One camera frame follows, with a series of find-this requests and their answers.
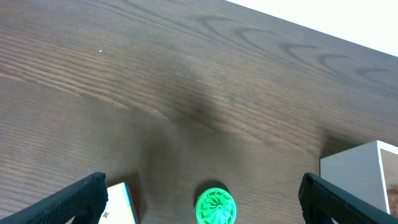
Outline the white cardboard box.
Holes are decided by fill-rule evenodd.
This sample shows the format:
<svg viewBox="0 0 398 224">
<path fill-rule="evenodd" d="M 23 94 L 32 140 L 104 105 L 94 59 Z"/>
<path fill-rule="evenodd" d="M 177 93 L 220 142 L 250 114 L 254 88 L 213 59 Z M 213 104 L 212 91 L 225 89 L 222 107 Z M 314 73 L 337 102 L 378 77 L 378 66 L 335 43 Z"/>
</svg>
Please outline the white cardboard box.
<svg viewBox="0 0 398 224">
<path fill-rule="evenodd" d="M 320 177 L 397 216 L 397 147 L 369 142 L 320 159 Z"/>
</svg>

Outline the colourful puzzle cube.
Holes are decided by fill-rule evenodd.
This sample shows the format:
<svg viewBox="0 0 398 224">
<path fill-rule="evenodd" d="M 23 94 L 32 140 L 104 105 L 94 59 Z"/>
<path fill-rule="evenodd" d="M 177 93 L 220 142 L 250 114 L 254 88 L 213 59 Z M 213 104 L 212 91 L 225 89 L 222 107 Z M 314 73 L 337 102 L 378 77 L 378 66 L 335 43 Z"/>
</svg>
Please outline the colourful puzzle cube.
<svg viewBox="0 0 398 224">
<path fill-rule="evenodd" d="M 129 187 L 125 182 L 107 188 L 108 201 L 99 224 L 138 224 Z"/>
</svg>

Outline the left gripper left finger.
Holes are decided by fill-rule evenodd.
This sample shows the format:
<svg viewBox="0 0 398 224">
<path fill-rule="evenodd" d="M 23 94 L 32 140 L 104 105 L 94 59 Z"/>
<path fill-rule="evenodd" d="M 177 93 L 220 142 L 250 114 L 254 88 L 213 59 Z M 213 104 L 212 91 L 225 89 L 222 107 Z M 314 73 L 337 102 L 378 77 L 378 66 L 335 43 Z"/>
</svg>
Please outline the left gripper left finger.
<svg viewBox="0 0 398 224">
<path fill-rule="evenodd" d="M 1 224 L 98 223 L 108 201 L 106 174 L 95 172 L 1 220 Z"/>
</svg>

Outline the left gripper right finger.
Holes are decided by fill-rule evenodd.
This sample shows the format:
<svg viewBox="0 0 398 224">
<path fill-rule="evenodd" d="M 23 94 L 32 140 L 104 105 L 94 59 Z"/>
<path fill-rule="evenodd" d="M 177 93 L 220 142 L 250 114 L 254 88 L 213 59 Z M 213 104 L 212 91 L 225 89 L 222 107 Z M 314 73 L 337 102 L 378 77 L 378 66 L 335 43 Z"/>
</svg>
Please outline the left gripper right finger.
<svg viewBox="0 0 398 224">
<path fill-rule="evenodd" d="M 298 199 L 306 224 L 397 224 L 397 218 L 307 172 Z"/>
</svg>

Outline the green round plastic toy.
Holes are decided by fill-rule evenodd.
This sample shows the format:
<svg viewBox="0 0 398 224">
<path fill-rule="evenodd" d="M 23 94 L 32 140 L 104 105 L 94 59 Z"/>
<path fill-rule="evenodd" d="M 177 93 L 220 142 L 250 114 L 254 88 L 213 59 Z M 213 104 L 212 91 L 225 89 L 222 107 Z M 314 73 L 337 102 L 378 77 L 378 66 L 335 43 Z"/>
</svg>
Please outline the green round plastic toy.
<svg viewBox="0 0 398 224">
<path fill-rule="evenodd" d="M 227 190 L 213 187 L 198 196 L 194 212 L 198 224 L 234 224 L 237 207 Z"/>
</svg>

